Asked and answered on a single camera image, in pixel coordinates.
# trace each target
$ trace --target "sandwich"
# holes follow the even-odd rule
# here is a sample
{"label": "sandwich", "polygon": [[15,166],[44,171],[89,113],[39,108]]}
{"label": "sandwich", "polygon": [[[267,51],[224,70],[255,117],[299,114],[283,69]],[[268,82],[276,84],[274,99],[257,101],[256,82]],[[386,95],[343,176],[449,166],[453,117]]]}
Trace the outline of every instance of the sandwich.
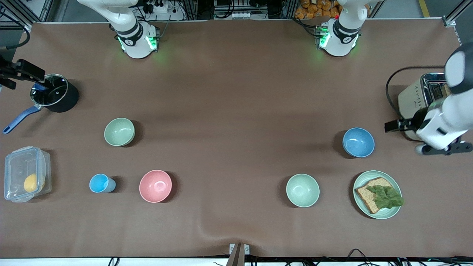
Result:
{"label": "sandwich", "polygon": [[370,180],[364,186],[357,188],[356,192],[372,214],[383,208],[391,209],[404,205],[401,195],[382,177]]}

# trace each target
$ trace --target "lemon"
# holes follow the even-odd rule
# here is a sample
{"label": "lemon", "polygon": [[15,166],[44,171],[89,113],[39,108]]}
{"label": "lemon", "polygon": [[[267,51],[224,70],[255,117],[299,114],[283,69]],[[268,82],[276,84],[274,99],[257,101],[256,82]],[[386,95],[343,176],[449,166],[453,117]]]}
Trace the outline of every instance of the lemon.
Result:
{"label": "lemon", "polygon": [[25,183],[23,184],[25,187],[26,192],[33,192],[38,188],[38,179],[36,178],[36,174],[31,174],[25,179]]}

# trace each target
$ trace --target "blue pot handle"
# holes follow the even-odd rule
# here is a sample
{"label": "blue pot handle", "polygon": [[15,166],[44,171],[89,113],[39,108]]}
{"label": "blue pot handle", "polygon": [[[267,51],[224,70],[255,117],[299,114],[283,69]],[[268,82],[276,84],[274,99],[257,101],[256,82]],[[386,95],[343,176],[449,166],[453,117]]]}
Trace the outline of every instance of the blue pot handle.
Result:
{"label": "blue pot handle", "polygon": [[25,119],[28,115],[37,113],[41,111],[43,107],[39,105],[31,106],[30,108],[26,109],[25,111],[21,112],[11,123],[5,127],[2,131],[3,134],[10,133],[23,119]]}

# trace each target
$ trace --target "green bowl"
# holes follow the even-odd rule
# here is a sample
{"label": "green bowl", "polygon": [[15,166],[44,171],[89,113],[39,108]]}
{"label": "green bowl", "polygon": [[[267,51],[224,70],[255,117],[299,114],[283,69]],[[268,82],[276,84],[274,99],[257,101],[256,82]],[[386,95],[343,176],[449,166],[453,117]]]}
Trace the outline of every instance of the green bowl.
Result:
{"label": "green bowl", "polygon": [[297,207],[310,207],[319,199],[320,188],[317,181],[306,174],[291,177],[286,185],[289,200]]}
{"label": "green bowl", "polygon": [[112,146],[124,146],[135,137],[135,127],[126,118],[116,118],[108,123],[104,137],[105,141]]}
{"label": "green bowl", "polygon": [[355,184],[353,185],[353,196],[355,197],[355,202],[360,208],[362,212],[364,212],[366,215],[368,215],[371,218],[375,219],[388,219],[396,215],[396,213],[401,209],[401,207],[392,207],[391,209],[388,208],[383,208],[379,210],[377,213],[372,214],[369,209],[366,207],[365,203],[363,200],[360,198],[358,193],[356,192],[356,189],[366,185],[370,180],[382,177],[386,179],[392,186],[393,188],[399,193],[399,195],[402,196],[401,189],[399,188],[398,184],[392,177],[390,177],[388,174],[383,173],[381,171],[376,171],[376,170],[371,170],[371,171],[366,171],[362,173],[358,178],[355,180]]}

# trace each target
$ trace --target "yellow floor line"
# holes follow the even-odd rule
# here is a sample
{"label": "yellow floor line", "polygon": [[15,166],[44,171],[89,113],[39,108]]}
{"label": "yellow floor line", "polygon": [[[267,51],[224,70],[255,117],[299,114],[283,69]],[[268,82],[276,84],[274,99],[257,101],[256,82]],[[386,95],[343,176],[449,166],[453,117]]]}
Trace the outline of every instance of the yellow floor line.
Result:
{"label": "yellow floor line", "polygon": [[427,9],[427,5],[425,4],[425,0],[419,0],[420,9],[422,10],[422,14],[424,18],[429,18],[429,10]]}

